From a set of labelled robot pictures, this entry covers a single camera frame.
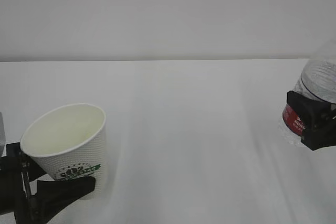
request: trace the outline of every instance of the white table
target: white table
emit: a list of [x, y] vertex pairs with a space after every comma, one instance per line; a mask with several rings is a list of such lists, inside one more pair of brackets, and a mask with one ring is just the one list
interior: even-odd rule
[[60, 105], [107, 112], [109, 190], [50, 223], [335, 223], [336, 148], [293, 147], [277, 131], [305, 63], [0, 63], [0, 111], [7, 142]]

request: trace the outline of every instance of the plastic bottle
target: plastic bottle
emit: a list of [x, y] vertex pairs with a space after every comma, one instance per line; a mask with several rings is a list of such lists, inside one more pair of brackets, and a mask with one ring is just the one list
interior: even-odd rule
[[[307, 62], [293, 91], [307, 98], [336, 104], [336, 40], [322, 46]], [[279, 120], [282, 137], [296, 146], [305, 128], [300, 118], [286, 105]]]

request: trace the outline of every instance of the paper cup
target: paper cup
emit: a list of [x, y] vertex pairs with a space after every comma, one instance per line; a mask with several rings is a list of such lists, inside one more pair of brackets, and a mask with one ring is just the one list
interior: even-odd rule
[[107, 180], [106, 115], [90, 104], [71, 104], [37, 119], [21, 138], [22, 151], [54, 180], [96, 178], [99, 195]]

